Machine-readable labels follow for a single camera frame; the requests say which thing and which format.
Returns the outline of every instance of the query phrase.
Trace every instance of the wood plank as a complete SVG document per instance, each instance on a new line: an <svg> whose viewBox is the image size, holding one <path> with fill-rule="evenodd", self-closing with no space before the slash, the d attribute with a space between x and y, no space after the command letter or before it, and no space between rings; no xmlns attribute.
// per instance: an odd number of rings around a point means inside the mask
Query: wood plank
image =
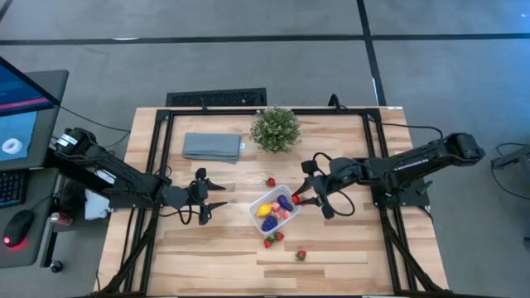
<svg viewBox="0 0 530 298"><path fill-rule="evenodd" d="M402 110L381 108L381 114L384 122L406 123ZM132 125L125 161L140 171L146 167L155 115L155 108L138 108ZM294 191L305 176L300 163L311 159L317 151L332 157L368 155L360 117L343 115L337 121L336 116L306 115L298 119L301 143L291 153L273 155L260 151L250 140L249 128L254 116L175 118L168 158L174 185L187 186L194 179L197 168L205 167L213 182L227 188L226 191L211 191L208 202L229 204L216 209L205 226L199 226L196 215L186 226L178 215L159 219L148 295L392 293L379 214L372 205L368 187L352 185L344 189L355 204L353 216L324 220L320 209L306 206L282 229L285 234L282 242L269 249L263 246L263 235L255 228L247 210L254 200L269 191L263 183L269 176ZM378 148L375 127L370 125L374 145ZM384 127L384 131L391 154L412 148L406 128ZM238 133L246 147L234 165L186 160L181 151L187 132ZM157 143L156 165L160 163L162 143L163 135ZM318 162L327 172L325 160L319 158ZM332 195L330 202L343 212L351 209L340 195ZM172 209L167 207L161 211L163 214L170 212ZM447 287L431 220L416 208L402 208L402 212L412 254L434 282ZM99 266L102 286L119 269L128 215L128 210L119 210L111 218ZM306 262L295 261L298 250L307 251ZM138 288L142 263L143 257L140 257L133 289ZM398 266L402 284L406 285L401 261Z"/></svg>

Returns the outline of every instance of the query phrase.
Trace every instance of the green plant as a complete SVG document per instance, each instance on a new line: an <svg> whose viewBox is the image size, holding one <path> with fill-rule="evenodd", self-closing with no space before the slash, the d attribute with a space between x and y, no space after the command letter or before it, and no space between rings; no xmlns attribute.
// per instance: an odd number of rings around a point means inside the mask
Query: green plant
<svg viewBox="0 0 530 298"><path fill-rule="evenodd" d="M300 136L300 124L288 108L267 108L258 111L252 123L250 137L267 152L289 152Z"/></svg>

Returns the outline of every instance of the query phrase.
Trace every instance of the gray towel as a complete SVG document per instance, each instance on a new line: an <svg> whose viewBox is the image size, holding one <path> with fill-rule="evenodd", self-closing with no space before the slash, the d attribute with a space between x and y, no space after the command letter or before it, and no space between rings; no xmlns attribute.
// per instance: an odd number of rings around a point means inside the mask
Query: gray towel
<svg viewBox="0 0 530 298"><path fill-rule="evenodd" d="M187 133L182 156L187 159L236 163L240 143L241 136L237 134Z"/></svg>

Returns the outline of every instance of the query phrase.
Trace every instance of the plastic container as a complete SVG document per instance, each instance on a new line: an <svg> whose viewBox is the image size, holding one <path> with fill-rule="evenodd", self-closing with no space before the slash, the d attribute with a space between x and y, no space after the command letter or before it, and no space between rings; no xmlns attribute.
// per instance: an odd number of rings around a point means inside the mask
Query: plastic container
<svg viewBox="0 0 530 298"><path fill-rule="evenodd" d="M292 210L291 216L288 219L279 219L278 225L275 228L273 228L272 230L268 232L265 232L262 230L262 224L263 224L263 221L265 221L265 218L259 218L258 216L256 216L256 214L258 213L259 206L261 206L262 204L272 204L272 203L277 202L277 198L279 195L285 195L287 198L287 201L291 203L294 210ZM248 213L250 214L250 217L256 224L256 227L258 228L259 232L265 236L276 232L278 229L280 229L285 224L287 224L291 219L294 219L300 213L300 211L301 211L301 206L294 205L292 203L291 190L289 190L289 188L285 185L276 186L271 191L267 192L261 198L259 198L254 203L252 203L250 207L248 207Z"/></svg>

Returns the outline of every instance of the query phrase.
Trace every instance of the concrete floor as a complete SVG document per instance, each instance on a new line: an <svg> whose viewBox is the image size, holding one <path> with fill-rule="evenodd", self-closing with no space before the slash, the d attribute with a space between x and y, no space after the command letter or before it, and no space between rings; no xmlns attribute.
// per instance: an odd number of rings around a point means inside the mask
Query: concrete floor
<svg viewBox="0 0 530 298"><path fill-rule="evenodd" d="M373 34L530 32L523 0L364 0ZM360 34L355 0L14 0L0 40L116 37ZM489 159L501 142L530 142L530 40L375 41L388 105L410 124L446 134L470 132L487 157L430 178L436 236L452 290L527 297L530 201L494 184ZM23 71L67 69L63 105L96 121L130 127L136 107L162 106L167 92L267 88L268 102L375 105L363 41L0 46ZM61 112L55 133L85 127L103 144L120 137ZM415 145L436 137L411 131ZM126 143L116 148L123 156ZM530 194L518 168L498 172L511 190ZM38 267L0 270L0 296L67 297L89 293L104 229L60 235L58 275Z"/></svg>

